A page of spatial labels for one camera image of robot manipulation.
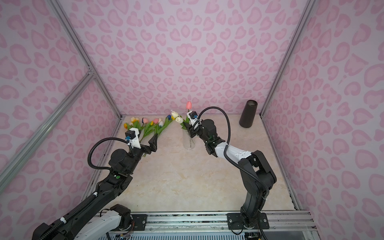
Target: black cylinder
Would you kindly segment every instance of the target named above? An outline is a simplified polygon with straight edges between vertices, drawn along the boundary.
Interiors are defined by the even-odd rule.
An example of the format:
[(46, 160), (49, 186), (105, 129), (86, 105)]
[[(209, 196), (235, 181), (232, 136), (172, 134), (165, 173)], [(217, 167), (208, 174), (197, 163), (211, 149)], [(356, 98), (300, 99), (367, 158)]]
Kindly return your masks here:
[(255, 118), (257, 109), (257, 102), (255, 100), (248, 100), (245, 104), (243, 113), (241, 114), (239, 124), (242, 127), (249, 128), (252, 126), (253, 119)]

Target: black mounting plate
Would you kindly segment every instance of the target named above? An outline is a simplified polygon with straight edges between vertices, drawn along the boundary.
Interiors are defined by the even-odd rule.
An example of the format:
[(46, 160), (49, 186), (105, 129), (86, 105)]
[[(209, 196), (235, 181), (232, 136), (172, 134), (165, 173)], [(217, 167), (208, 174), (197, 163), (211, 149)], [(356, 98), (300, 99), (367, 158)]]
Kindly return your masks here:
[[(245, 229), (243, 226), (243, 217), (240, 213), (237, 214), (227, 214), (227, 223), (229, 230), (241, 230)], [(266, 213), (260, 213), (260, 226), (262, 229), (269, 229), (268, 219)]]
[(133, 231), (144, 231), (147, 224), (147, 214), (132, 214), (132, 220), (135, 222)]

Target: marble floor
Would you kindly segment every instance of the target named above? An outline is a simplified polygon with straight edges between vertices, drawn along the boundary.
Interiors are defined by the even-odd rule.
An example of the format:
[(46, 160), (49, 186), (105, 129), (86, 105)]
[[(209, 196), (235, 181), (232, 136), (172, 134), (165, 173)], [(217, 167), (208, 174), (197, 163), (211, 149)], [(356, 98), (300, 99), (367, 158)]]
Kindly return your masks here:
[[(228, 117), (231, 123), (230, 144), (250, 152), (262, 151), (277, 177), (263, 210), (294, 210), (260, 117), (256, 115), (252, 127), (247, 129), (239, 125), (240, 115)], [(215, 122), (218, 135), (226, 140), (225, 117), (202, 116), (202, 119), (208, 118)], [(130, 119), (126, 117), (124, 122), (130, 122)], [(125, 131), (122, 126), (117, 137), (125, 138)], [(147, 144), (150, 138), (146, 137), (141, 144)], [(240, 171), (226, 159), (208, 155), (198, 137), (193, 140), (195, 148), (186, 150), (182, 144), (180, 124), (173, 121), (159, 136), (157, 152), (141, 159), (131, 184), (106, 207), (121, 204), (133, 212), (239, 211), (247, 194)], [(109, 156), (118, 148), (129, 150), (124, 143), (115, 142)], [(107, 174), (108, 171), (103, 170), (99, 179), (104, 179)]]

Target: pink leopard print wall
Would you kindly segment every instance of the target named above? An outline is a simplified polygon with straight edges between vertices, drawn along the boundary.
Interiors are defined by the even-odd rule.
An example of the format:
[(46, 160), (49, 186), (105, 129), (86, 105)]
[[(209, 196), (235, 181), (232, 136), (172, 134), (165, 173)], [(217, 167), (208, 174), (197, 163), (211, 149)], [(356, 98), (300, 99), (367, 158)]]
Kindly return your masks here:
[(266, 124), (323, 240), (384, 239), (384, 1), (322, 0)]
[(123, 114), (263, 106), (306, 0), (63, 0)]
[[(91, 82), (0, 196), (0, 239), (31, 239), (38, 225), (51, 224), (80, 202), (93, 172), (88, 152), (112, 135), (116, 121)], [(95, 164), (104, 149), (96, 148)]]
[(44, 0), (0, 3), (0, 172), (86, 68)]

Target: clear vase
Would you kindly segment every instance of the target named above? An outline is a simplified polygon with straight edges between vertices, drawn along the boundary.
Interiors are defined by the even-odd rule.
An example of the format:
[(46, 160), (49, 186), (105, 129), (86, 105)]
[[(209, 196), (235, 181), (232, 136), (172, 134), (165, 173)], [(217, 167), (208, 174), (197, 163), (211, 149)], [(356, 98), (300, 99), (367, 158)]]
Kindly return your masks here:
[(187, 150), (191, 150), (195, 147), (195, 142), (193, 139), (189, 136), (189, 133), (187, 130), (182, 129), (183, 134), (183, 147)]

